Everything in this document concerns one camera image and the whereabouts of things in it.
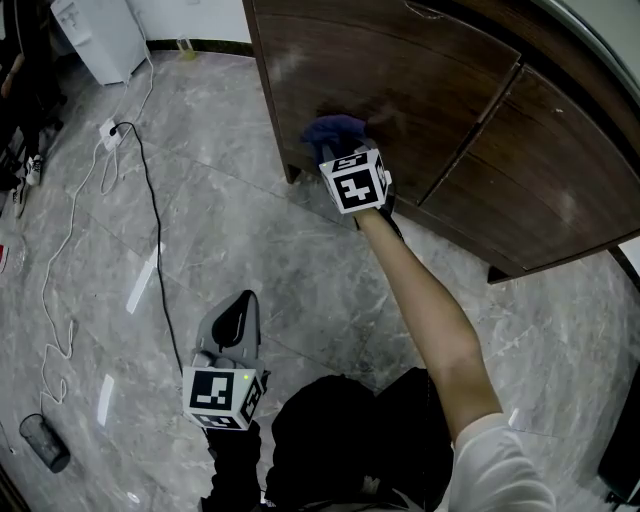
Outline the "person's right forearm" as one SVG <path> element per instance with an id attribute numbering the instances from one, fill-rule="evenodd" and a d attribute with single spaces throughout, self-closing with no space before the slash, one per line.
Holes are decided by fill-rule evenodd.
<path id="1" fill-rule="evenodd" d="M 362 210 L 355 219 L 386 275 L 456 440 L 476 420 L 502 411 L 476 331 L 448 289 L 378 211 Z"/>

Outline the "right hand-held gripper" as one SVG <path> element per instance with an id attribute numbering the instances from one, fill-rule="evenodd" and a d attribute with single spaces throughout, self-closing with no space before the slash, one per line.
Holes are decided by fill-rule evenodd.
<path id="1" fill-rule="evenodd" d="M 334 144 L 323 144 L 321 156 L 318 169 L 341 214 L 389 204 L 394 194 L 393 175 L 373 140 L 362 140 L 355 153 L 341 158 Z"/>

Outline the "white power strip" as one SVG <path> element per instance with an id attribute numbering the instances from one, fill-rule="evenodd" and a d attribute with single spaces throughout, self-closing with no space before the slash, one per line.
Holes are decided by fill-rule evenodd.
<path id="1" fill-rule="evenodd" d="M 99 128 L 101 143 L 107 152 L 113 151 L 122 141 L 113 118 L 108 118 Z"/>

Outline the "clear water jug red label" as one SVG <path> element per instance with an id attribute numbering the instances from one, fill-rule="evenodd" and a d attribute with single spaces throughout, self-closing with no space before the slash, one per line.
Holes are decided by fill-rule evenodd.
<path id="1" fill-rule="evenodd" d="M 0 232 L 0 277 L 15 277 L 23 269 L 26 246 L 21 235 Z"/>

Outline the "brown wooden cabinet frame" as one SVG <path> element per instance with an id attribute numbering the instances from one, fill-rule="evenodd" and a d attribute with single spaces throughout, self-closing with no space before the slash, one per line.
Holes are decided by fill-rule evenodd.
<path id="1" fill-rule="evenodd" d="M 456 159 L 469 146 L 514 77 L 525 65 L 543 75 L 581 108 L 617 147 L 640 178 L 640 105 L 635 102 L 606 64 L 551 14 L 531 0 L 406 0 L 406 2 L 412 6 L 440 12 L 481 30 L 516 50 L 519 58 L 501 86 L 497 97 L 490 103 L 486 114 L 453 154 L 442 175 L 423 200 L 419 203 L 409 202 L 398 194 L 395 186 L 398 208 L 403 215 L 472 253 L 472 246 L 465 237 L 456 234 L 441 221 L 426 214 L 422 211 L 421 205 L 444 179 Z M 288 182 L 294 182 L 305 170 L 286 164 L 282 157 L 277 119 L 270 98 L 268 76 L 257 36 L 252 0 L 243 0 L 243 4 L 284 174 Z M 561 264 L 516 277 L 503 274 L 487 262 L 490 267 L 488 280 L 490 283 L 496 283 L 534 274 L 610 249 L 637 236 L 640 236 L 640 231 L 630 238 L 584 253 L 576 259 L 566 260 Z"/>

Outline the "dark stone vanity top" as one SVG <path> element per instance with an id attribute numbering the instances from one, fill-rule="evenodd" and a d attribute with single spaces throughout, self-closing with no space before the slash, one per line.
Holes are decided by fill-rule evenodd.
<path id="1" fill-rule="evenodd" d="M 606 64 L 640 105 L 640 0 L 531 0 Z"/>

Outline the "person's left forearm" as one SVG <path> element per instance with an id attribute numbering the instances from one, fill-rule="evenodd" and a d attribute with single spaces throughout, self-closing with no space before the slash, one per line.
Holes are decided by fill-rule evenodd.
<path id="1" fill-rule="evenodd" d="M 207 429 L 208 451 L 214 459 L 212 490 L 200 499 L 200 512 L 255 512 L 261 488 L 257 464 L 261 455 L 260 426 L 248 430 Z"/>

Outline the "blue wiping cloth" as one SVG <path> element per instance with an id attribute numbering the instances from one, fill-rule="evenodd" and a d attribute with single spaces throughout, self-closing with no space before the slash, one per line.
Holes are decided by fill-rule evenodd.
<path id="1" fill-rule="evenodd" d="M 322 164 L 323 144 L 334 144 L 337 159 L 350 156 L 362 140 L 367 139 L 366 122 L 355 117 L 337 114 L 316 118 L 302 132 L 301 141 L 311 146 L 314 161 Z"/>

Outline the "person's white shirt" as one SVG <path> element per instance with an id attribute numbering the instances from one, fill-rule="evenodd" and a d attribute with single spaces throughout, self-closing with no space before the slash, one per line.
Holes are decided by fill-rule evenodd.
<path id="1" fill-rule="evenodd" d="M 426 512 L 396 489 L 388 498 L 357 497 L 313 503 L 300 512 Z M 454 443 L 454 464 L 446 512 L 557 512 L 520 438 L 502 413 L 467 425 Z"/>

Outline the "person's black trousers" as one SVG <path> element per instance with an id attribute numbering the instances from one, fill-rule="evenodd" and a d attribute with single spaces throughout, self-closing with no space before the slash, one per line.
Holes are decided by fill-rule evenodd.
<path id="1" fill-rule="evenodd" d="M 428 372 L 412 368 L 380 393 L 343 375 L 292 396 L 275 418 L 266 497 L 292 512 L 366 504 L 434 512 L 453 449 Z"/>

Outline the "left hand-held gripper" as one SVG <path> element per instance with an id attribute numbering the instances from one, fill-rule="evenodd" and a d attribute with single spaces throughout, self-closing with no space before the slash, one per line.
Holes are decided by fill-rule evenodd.
<path id="1" fill-rule="evenodd" d="M 196 341 L 203 351 L 183 371 L 184 415 L 203 429 L 248 430 L 269 376 L 258 358 L 255 293 L 243 290 L 217 304 L 201 320 Z"/>

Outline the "black mesh cup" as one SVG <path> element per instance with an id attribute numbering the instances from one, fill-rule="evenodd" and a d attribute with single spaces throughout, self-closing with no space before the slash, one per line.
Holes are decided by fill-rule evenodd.
<path id="1" fill-rule="evenodd" d="M 67 446 L 42 414 L 26 416 L 19 425 L 19 433 L 53 474 L 69 464 L 71 454 Z"/>

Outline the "dark green bin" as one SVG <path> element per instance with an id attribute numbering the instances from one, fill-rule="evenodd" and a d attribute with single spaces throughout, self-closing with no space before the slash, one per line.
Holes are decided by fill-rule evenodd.
<path id="1" fill-rule="evenodd" d="M 598 466 L 608 502 L 640 509 L 640 365 L 614 433 Z"/>

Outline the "white water dispenser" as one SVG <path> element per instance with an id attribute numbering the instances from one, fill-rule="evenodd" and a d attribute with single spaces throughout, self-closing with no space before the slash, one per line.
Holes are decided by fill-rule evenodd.
<path id="1" fill-rule="evenodd" d="M 145 41 L 126 0 L 54 0 L 51 12 L 100 85 L 126 83 Z"/>

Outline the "dark brown wooden cabinet door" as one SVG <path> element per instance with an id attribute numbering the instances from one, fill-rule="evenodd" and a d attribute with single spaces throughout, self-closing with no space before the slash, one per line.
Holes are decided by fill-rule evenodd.
<path id="1" fill-rule="evenodd" d="M 509 277 L 640 231 L 640 178 L 567 95 L 523 66 L 421 205 Z"/>
<path id="2" fill-rule="evenodd" d="M 516 50 L 406 0 L 252 0 L 286 164 L 315 168 L 304 129 L 369 123 L 398 194 L 419 203 L 514 69 Z"/>

